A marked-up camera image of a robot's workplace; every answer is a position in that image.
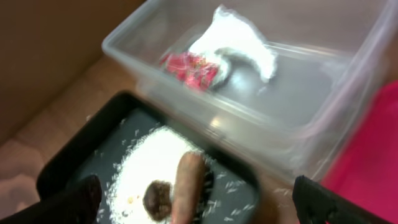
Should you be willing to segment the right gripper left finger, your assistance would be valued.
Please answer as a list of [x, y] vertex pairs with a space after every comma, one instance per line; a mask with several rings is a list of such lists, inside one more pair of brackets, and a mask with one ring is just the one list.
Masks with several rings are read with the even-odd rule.
[[68, 190], [2, 219], [1, 224], [93, 224], [101, 200], [100, 180], [91, 175]]

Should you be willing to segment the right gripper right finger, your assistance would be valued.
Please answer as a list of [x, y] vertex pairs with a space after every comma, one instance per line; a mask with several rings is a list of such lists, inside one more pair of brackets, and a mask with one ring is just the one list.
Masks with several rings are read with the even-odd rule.
[[292, 194], [300, 223], [397, 223], [397, 181], [347, 175], [322, 185], [297, 177]]

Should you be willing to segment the dark brown food lump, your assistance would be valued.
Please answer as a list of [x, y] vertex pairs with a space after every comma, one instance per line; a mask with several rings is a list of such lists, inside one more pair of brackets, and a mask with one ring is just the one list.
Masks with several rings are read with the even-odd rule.
[[163, 181], [153, 181], [149, 184], [142, 199], [143, 206], [150, 218], [156, 222], [162, 221], [171, 214], [171, 184]]

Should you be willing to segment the white rice pile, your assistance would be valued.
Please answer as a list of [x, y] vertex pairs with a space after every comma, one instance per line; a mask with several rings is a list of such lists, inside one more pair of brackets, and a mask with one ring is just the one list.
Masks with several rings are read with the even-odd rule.
[[117, 172], [105, 192], [111, 223], [171, 223], [171, 214], [159, 222], [152, 220], [142, 199], [149, 184], [158, 180], [171, 184], [172, 202], [178, 163], [186, 152], [203, 154], [206, 164], [204, 186], [191, 223], [199, 223], [214, 214], [220, 204], [210, 200], [212, 159], [187, 138], [163, 126], [140, 138], [122, 161], [114, 165]]

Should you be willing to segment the red snack wrapper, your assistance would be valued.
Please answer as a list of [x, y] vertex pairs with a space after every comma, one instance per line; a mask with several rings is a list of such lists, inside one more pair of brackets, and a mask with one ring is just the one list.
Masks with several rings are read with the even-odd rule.
[[168, 53], [160, 64], [184, 85], [201, 91], [215, 85], [223, 75], [219, 60], [191, 52]]

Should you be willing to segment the white tissue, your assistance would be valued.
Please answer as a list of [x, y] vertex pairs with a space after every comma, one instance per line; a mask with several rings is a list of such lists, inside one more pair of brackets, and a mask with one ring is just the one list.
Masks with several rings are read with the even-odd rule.
[[269, 82], [277, 70], [277, 53], [247, 18], [219, 5], [210, 26], [188, 49], [201, 55], [236, 57], [251, 63], [262, 82]]

